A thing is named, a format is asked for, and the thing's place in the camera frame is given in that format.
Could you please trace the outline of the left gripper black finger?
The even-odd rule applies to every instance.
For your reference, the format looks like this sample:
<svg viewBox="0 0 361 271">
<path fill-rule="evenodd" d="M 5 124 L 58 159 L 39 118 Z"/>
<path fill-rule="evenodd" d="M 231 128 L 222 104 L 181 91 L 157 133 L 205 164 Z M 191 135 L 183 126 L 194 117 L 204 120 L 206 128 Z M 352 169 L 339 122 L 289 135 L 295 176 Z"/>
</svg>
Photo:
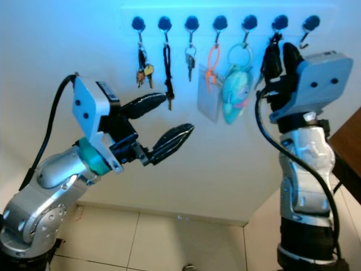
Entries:
<svg viewBox="0 0 361 271">
<path fill-rule="evenodd" d="M 165 93 L 150 93 L 122 106 L 122 115 L 128 119 L 138 119 L 154 110 L 167 100 Z"/>
<path fill-rule="evenodd" d="M 169 129 L 158 139 L 150 151 L 142 147 L 144 158 L 141 158 L 143 166 L 158 165 L 161 161 L 178 151 L 181 145 L 188 140 L 195 126 L 191 123 L 181 124 Z"/>
</svg>

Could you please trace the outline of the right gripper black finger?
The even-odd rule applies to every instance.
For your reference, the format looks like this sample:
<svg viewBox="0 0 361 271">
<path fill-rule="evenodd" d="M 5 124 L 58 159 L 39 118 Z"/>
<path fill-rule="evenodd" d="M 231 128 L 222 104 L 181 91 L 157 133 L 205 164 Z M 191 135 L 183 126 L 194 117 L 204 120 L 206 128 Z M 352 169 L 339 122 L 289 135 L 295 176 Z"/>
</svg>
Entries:
<svg viewBox="0 0 361 271">
<path fill-rule="evenodd" d="M 261 75 L 265 81 L 278 78 L 283 69 L 281 62 L 281 51 L 278 43 L 270 43 L 263 55 L 261 64 Z"/>
<path fill-rule="evenodd" d="M 298 75 L 298 67 L 304 62 L 299 48 L 292 43 L 284 43 L 282 51 L 286 75 Z"/>
</svg>

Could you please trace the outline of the black knob metal hook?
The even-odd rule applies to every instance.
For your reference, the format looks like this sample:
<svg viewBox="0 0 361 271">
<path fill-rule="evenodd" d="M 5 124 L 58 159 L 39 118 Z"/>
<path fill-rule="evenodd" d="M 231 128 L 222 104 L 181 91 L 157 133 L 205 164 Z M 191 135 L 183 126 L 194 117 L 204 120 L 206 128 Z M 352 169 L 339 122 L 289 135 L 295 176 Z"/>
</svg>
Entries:
<svg viewBox="0 0 361 271">
<path fill-rule="evenodd" d="M 299 49 L 306 49 L 309 44 L 306 42 L 307 36 L 320 25 L 320 17 L 318 15 L 309 16 L 304 23 L 302 23 L 303 36 L 299 42 Z"/>
<path fill-rule="evenodd" d="M 278 15 L 274 18 L 271 24 L 274 34 L 280 34 L 289 25 L 289 20 L 286 15 Z"/>
<path fill-rule="evenodd" d="M 160 29 L 160 31 L 163 33 L 165 46 L 168 46 L 169 45 L 168 32 L 172 28 L 172 21 L 168 16 L 161 16 L 157 26 Z"/>
<path fill-rule="evenodd" d="M 256 26 L 257 26 L 257 18 L 255 15 L 248 15 L 243 19 L 241 27 L 244 36 L 241 44 L 244 49 L 248 47 L 248 36 L 250 35 L 250 32 L 256 28 Z"/>
<path fill-rule="evenodd" d="M 227 18 L 224 15 L 217 16 L 213 21 L 213 29 L 215 31 L 214 46 L 219 46 L 219 37 L 222 31 L 228 26 Z"/>
<path fill-rule="evenodd" d="M 200 26 L 199 20 L 196 16 L 188 16 L 188 18 L 186 18 L 186 22 L 184 25 L 186 31 L 188 31 L 189 34 L 188 47 L 194 47 L 193 34 L 197 31 L 197 29 Z"/>
<path fill-rule="evenodd" d="M 141 16 L 135 16 L 131 22 L 131 26 L 138 35 L 138 47 L 143 47 L 142 33 L 146 28 L 144 19 Z"/>
</svg>

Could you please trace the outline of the brass key bunch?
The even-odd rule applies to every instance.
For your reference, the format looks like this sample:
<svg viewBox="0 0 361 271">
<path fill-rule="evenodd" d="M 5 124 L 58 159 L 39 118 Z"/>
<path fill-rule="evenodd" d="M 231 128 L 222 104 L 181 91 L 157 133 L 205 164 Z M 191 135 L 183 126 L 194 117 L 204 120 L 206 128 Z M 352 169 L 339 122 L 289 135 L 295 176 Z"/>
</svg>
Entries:
<svg viewBox="0 0 361 271">
<path fill-rule="evenodd" d="M 154 88 L 152 74 L 154 67 L 147 62 L 147 53 L 140 43 L 138 46 L 138 70 L 136 72 L 136 81 L 138 88 L 141 88 L 145 82 L 148 82 L 149 87 Z"/>
</svg>

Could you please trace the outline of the teal plush keyring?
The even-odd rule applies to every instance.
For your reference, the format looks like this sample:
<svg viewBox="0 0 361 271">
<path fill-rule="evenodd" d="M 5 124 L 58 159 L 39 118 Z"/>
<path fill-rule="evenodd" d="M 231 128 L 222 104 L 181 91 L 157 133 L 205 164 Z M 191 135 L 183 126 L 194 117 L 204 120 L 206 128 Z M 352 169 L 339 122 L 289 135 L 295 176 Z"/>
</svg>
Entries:
<svg viewBox="0 0 361 271">
<path fill-rule="evenodd" d="M 242 115 L 248 105 L 253 75 L 250 71 L 253 67 L 253 53 L 247 43 L 237 43 L 228 52 L 228 58 L 234 49 L 239 47 L 247 54 L 245 64 L 229 61 L 230 66 L 223 80 L 222 88 L 222 110 L 225 123 L 232 125 Z"/>
</svg>

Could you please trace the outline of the silver key bunch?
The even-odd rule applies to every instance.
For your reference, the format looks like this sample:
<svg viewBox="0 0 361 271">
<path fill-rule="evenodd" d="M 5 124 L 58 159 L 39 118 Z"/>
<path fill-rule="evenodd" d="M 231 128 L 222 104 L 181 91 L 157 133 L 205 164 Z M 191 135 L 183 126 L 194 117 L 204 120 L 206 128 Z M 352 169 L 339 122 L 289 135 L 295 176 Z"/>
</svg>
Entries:
<svg viewBox="0 0 361 271">
<path fill-rule="evenodd" d="M 193 44 L 190 44 L 189 47 L 184 51 L 188 69 L 188 82 L 192 81 L 192 73 L 196 65 L 196 52 L 197 48 Z"/>
</svg>

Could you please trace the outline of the white wall key rack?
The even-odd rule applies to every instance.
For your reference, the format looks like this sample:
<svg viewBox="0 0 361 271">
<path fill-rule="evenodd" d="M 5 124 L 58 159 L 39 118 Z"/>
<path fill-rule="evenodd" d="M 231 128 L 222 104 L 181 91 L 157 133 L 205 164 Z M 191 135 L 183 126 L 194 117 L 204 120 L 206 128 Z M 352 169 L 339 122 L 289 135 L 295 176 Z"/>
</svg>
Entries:
<svg viewBox="0 0 361 271">
<path fill-rule="evenodd" d="M 335 5 L 318 3 L 315 5 L 190 5 L 182 7 L 173 5 L 170 7 L 121 7 L 117 8 L 113 14 L 116 16 L 116 26 L 121 33 L 127 36 L 137 34 L 131 24 L 133 18 L 139 16 L 145 23 L 146 28 L 142 32 L 144 37 L 162 36 L 162 31 L 158 27 L 159 20 L 167 16 L 171 21 L 170 36 L 183 36 L 187 34 L 185 22 L 189 16 L 195 16 L 199 21 L 197 36 L 211 36 L 214 33 L 213 23 L 217 16 L 225 16 L 227 28 L 222 31 L 222 36 L 242 36 L 242 22 L 246 16 L 256 17 L 256 28 L 251 31 L 253 36 L 265 36 L 272 34 L 273 21 L 278 16 L 284 15 L 287 18 L 287 27 L 282 34 L 289 36 L 301 36 L 304 34 L 302 24 L 309 16 L 316 15 L 320 18 L 320 25 L 312 31 L 312 34 L 319 36 L 327 33 L 333 25 L 333 21 L 338 13 Z"/>
</svg>

